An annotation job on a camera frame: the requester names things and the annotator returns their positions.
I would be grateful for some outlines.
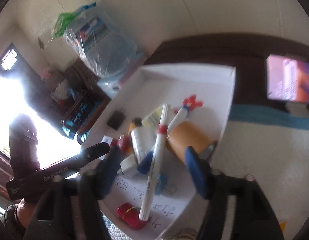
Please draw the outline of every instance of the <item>window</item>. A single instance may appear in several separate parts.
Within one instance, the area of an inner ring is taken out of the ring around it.
[[[19,80],[0,77],[0,151],[10,157],[9,124],[20,113],[27,114],[37,129],[37,155],[42,168],[80,152],[77,141],[62,136],[30,108]]]
[[[14,49],[8,50],[8,52],[3,56],[1,66],[4,70],[10,70],[14,63],[16,63],[16,56],[18,54]]]

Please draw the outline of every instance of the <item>bright sunlight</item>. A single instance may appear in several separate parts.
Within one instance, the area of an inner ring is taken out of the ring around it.
[[[42,120],[24,100],[23,89],[17,80],[0,77],[0,150],[9,143],[9,124],[19,114],[31,117],[38,135],[38,160],[40,168],[80,152],[81,145],[57,132]]]

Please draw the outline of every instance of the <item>plastic bag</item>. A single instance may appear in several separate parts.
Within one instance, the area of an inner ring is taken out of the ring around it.
[[[63,36],[65,29],[69,26],[69,24],[84,10],[87,10],[91,7],[95,7],[96,3],[91,3],[88,5],[81,6],[75,12],[70,13],[60,13],[58,19],[56,20],[56,25],[53,29],[52,38],[56,39],[60,36]]]
[[[64,40],[102,78],[124,72],[137,51],[135,43],[100,7],[82,11],[66,28]]]

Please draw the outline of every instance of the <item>blue stripe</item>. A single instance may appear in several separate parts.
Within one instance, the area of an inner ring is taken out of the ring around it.
[[[309,118],[292,117],[267,106],[232,105],[229,120],[309,130]]]

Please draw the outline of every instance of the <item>white box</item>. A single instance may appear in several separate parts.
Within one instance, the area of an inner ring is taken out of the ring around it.
[[[132,118],[144,118],[163,103],[180,108],[183,100],[192,94],[196,94],[204,105],[191,112],[189,119],[220,142],[228,120],[234,84],[235,68],[229,66],[182,63],[141,67],[109,103],[91,128],[82,147],[87,148],[100,142],[104,135],[119,138],[120,134],[127,133]],[[106,123],[113,111],[120,109],[125,110],[126,119],[120,129],[115,131]],[[90,163],[82,171],[93,168],[97,161]],[[173,195],[154,196],[150,213],[152,220],[140,231],[131,229],[119,219],[116,210],[125,202],[130,202],[136,208],[141,207],[146,175],[138,174],[133,178],[118,176],[111,193],[99,202],[104,215],[134,240],[161,237],[195,195],[187,168],[168,151],[165,153],[161,173],[168,177],[169,185],[177,187],[177,191]],[[197,218],[198,223],[201,223],[201,219],[202,217]]]

